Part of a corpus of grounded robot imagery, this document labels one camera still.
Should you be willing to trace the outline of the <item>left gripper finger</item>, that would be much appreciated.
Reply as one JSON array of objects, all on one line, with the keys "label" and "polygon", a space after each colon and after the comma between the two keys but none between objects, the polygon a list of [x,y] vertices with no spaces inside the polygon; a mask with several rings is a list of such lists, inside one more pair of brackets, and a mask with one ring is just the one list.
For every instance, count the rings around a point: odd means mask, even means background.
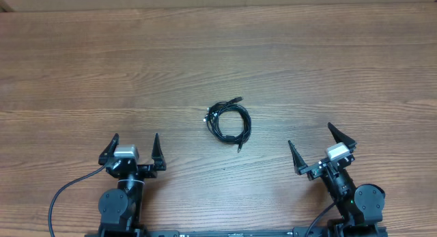
[{"label": "left gripper finger", "polygon": [[115,133],[111,142],[99,155],[98,164],[105,165],[111,157],[114,157],[114,151],[118,145],[119,145],[119,134]]},{"label": "left gripper finger", "polygon": [[166,171],[167,163],[165,161],[165,157],[163,156],[163,152],[160,146],[159,134],[155,134],[154,144],[152,148],[152,160],[154,161],[154,170],[155,171]]}]

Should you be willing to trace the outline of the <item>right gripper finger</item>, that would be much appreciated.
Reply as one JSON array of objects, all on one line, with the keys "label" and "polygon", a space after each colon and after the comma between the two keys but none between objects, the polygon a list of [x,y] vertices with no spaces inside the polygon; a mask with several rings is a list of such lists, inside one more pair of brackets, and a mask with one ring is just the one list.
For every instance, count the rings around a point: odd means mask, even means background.
[{"label": "right gripper finger", "polygon": [[308,167],[308,165],[306,162],[304,162],[302,156],[298,153],[295,145],[290,140],[288,141],[288,144],[292,153],[294,171],[296,174],[301,175],[305,172],[305,169]]},{"label": "right gripper finger", "polygon": [[343,143],[349,150],[355,150],[357,142],[353,138],[341,132],[330,122],[327,124],[327,126],[336,143]]}]

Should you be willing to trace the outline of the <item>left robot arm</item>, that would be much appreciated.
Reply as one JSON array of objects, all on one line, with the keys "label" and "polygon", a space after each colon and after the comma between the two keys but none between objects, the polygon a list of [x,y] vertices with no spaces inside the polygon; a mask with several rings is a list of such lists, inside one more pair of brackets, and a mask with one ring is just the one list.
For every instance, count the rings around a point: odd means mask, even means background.
[{"label": "left robot arm", "polygon": [[152,164],[139,164],[137,147],[121,145],[118,134],[100,154],[98,164],[117,179],[117,187],[107,190],[99,199],[99,236],[150,235],[146,226],[140,223],[141,208],[145,180],[156,178],[159,171],[167,169],[159,134],[155,134],[151,157]]}]

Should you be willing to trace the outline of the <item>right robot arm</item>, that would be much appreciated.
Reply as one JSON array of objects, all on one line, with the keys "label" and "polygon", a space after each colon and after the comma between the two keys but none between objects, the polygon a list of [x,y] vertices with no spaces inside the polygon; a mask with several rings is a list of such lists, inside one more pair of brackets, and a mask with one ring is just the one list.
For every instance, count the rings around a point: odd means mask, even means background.
[{"label": "right robot arm", "polygon": [[303,236],[387,236],[386,228],[378,227],[386,193],[375,184],[354,184],[346,167],[354,161],[357,142],[333,124],[327,126],[335,145],[326,148],[326,156],[313,165],[306,164],[288,142],[296,174],[305,174],[310,181],[320,178],[333,201],[310,226],[295,227],[293,234],[300,230]]}]

